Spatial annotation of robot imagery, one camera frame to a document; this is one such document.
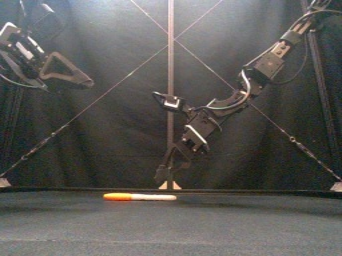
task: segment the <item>marker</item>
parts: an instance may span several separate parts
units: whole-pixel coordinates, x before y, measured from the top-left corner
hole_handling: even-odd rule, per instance
[[[103,195],[103,199],[108,201],[172,201],[176,200],[173,195],[145,195],[131,193],[108,193]]]

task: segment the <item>metal pole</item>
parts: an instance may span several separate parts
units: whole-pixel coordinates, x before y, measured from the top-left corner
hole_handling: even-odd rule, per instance
[[[173,0],[168,0],[168,79],[167,79],[167,94],[175,94],[175,85],[173,85],[173,74],[175,74],[175,63],[173,63],[173,29],[175,29],[175,22],[173,22]],[[167,147],[169,148],[173,143],[173,113],[167,112]],[[173,189],[173,177],[169,173],[168,180],[167,180],[167,189]]]

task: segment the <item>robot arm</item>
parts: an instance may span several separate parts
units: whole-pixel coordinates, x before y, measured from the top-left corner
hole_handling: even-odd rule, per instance
[[[220,130],[220,124],[225,118],[248,106],[248,101],[258,97],[264,86],[274,81],[284,66],[286,57],[314,25],[316,14],[330,12],[323,11],[328,3],[330,1],[326,0],[314,1],[308,12],[296,20],[279,41],[243,67],[237,81],[239,89],[233,91],[229,98],[213,99],[207,106],[193,108],[180,97],[152,93],[160,107],[187,116],[181,138],[168,148],[156,170],[155,181],[157,184],[169,180],[177,170],[189,167],[191,159],[197,153],[208,152],[207,137],[216,129]]]

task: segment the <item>black curtain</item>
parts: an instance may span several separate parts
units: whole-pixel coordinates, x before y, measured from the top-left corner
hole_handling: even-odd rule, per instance
[[[72,60],[93,78],[95,87],[66,90],[62,84],[53,84],[53,92],[46,93],[1,81],[2,171],[99,100],[6,177],[20,186],[156,188],[155,170],[167,150],[167,119],[151,92],[167,92],[168,1],[44,2],[64,29],[38,43]],[[18,3],[1,1],[0,10],[0,25],[6,21],[20,25]],[[235,86],[241,66],[278,41],[302,14],[300,1],[175,1],[175,36],[181,43],[175,43],[175,94],[191,106],[227,98],[232,89],[225,82]],[[340,22],[334,22],[334,28],[326,22],[318,42],[332,102],[327,111],[340,136]],[[303,56],[302,43],[278,81],[292,76]],[[223,131],[208,139],[209,154],[196,157],[191,168],[177,173],[180,187],[331,187],[332,176],[274,125],[327,166],[335,166],[314,61],[310,55],[296,79],[282,86],[268,85],[253,100],[268,118],[248,107],[227,119]],[[184,121],[175,115],[175,141]]]

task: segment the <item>cable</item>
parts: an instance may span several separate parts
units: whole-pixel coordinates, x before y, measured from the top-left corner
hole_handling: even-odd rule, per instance
[[[21,84],[21,83],[14,82],[14,81],[10,80],[9,78],[6,78],[2,74],[0,74],[0,77],[1,77],[8,83],[14,84],[14,85],[17,85],[17,86],[26,87],[26,88],[33,88],[33,89],[38,88],[37,86],[32,86],[32,85],[26,85],[26,84]]]
[[[291,25],[290,27],[290,30],[294,29],[294,27],[308,17],[316,15],[316,14],[320,14],[320,13],[332,13],[332,14],[336,14],[336,15],[342,15],[342,12],[340,11],[335,11],[335,10],[322,10],[322,11],[314,11],[314,12],[310,12],[307,14],[304,14],[295,22],[294,24]]]
[[[237,107],[240,104],[243,104],[245,102],[245,100],[248,99],[248,97],[251,95],[251,83],[249,83],[249,80],[248,80],[248,78],[245,76],[244,68],[241,69],[240,75],[241,75],[241,78],[243,78],[243,80],[245,82],[245,87],[247,87],[247,91],[244,93],[243,98],[237,102],[235,102],[233,104],[231,104],[227,107],[216,108],[216,107],[201,106],[201,107],[195,108],[195,111],[200,110],[200,109],[228,110],[228,109],[232,109],[232,108]]]

